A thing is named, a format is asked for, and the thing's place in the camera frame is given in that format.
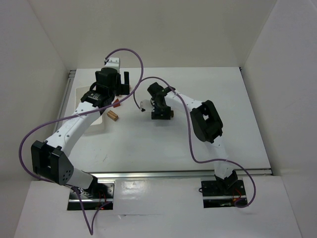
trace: small object on table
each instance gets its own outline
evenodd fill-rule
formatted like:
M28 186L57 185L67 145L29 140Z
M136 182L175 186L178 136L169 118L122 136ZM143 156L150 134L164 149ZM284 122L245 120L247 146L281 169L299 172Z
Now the small object on table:
M117 121L119 119L118 115L113 111L107 112L107 116L110 117L113 121Z
M120 103L118 103L117 105L114 105L113 107L114 107L114 108L120 107Z

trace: orange block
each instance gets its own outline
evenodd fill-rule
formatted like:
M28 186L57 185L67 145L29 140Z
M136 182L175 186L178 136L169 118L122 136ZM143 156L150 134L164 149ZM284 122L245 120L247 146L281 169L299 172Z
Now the orange block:
M114 105L113 107L114 107L114 108L117 108L117 107L120 107L120 106L121 106L120 103L118 103L117 105Z

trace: beige wall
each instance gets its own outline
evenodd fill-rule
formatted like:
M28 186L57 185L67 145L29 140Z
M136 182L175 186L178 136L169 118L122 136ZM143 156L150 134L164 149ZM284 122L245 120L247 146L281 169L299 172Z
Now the beige wall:
M276 0L29 0L68 69L127 47L147 67L241 66ZM139 67L119 54L125 67Z
M317 234L317 0L279 0L243 77L303 238Z
M67 70L27 0L0 0L0 231L13 237L30 184L21 168L22 137L40 123L57 117ZM31 168L30 145L52 132L48 126L25 145Z

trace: white panel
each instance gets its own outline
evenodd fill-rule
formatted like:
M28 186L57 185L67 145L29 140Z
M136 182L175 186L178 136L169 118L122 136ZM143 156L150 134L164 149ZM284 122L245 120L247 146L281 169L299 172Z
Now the white panel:
M241 66L276 0L29 0L68 68L120 47L148 67ZM136 67L132 55L120 55Z
M170 183L165 180L160 185L157 180L149 180L147 183L150 185L145 188L148 190L138 194L138 198L150 199L146 201L146 207L150 202L153 206L158 202L161 205L156 207L158 215L151 214L151 207L148 207L149 215L115 215L115 210L101 211L95 220L94 237L300 238L281 178L254 177L254 180L258 189L257 196L254 203L245 209L203 209L203 197L197 190L198 184L191 179L188 179L187 186L172 179ZM253 193L252 184L248 178L244 181L247 197L250 198ZM172 185L176 186L178 183L183 184L173 190ZM167 194L160 195L158 191L164 192L165 187ZM68 195L69 189L66 187L41 181L32 182L15 238L89 237L82 212L66 210ZM160 202L160 197L165 201L164 204ZM118 202L116 206L120 207L123 201ZM139 206L133 196L130 201L124 202L126 208L130 205L130 211L135 205ZM95 211L87 211L89 221L94 213Z
M316 22L310 0L280 0L243 70L273 171L282 175L304 238L317 233Z
M32 128L57 117L66 80L67 71L27 0L0 1L1 237L13 237L31 180L19 163L19 143ZM29 168L31 144L52 129L43 128L25 143Z
M69 96L65 115L74 110L75 88L93 83L95 71L78 69ZM122 68L130 72L135 86L140 69ZM237 67L145 68L144 77L164 78L179 92L199 101L211 100L223 122L223 144L229 159L247 169L268 169L270 164L259 128ZM147 88L155 80L143 82L136 91L136 100L150 99ZM212 170L213 164L195 163L189 152L187 121L184 113L175 111L172 120L151 120L140 112L132 98L120 107L111 108L119 120L105 118L105 130L83 135L69 158L73 165L86 172L181 171ZM197 160L215 159L209 147L192 133Z

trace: white table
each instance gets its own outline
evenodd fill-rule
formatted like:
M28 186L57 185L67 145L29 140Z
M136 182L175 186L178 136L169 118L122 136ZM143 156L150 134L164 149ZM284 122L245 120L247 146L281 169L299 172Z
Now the white table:
M65 116L74 112L75 90L91 85L95 71L78 69ZM130 72L130 84L136 85L140 69L122 68ZM178 91L196 100L214 102L223 121L223 140L229 159L245 168L270 169L256 119L237 67L145 68L144 77L159 76ZM150 99L147 87L154 80L141 84L137 101ZM175 112L171 121L151 120L140 112L132 97L118 108L117 122L104 117L104 131L84 134L73 148L70 160L86 172L144 172L212 170L212 164L196 164L188 148L186 117ZM194 153L198 160L210 159L207 150L193 134Z
M244 209L203 208L198 178L116 183L114 208L95 220L96 238L300 238L280 177L254 177L257 196ZM252 184L246 177L248 199ZM67 211L69 189L31 183L15 238L90 237L81 211ZM87 211L91 222L95 211Z

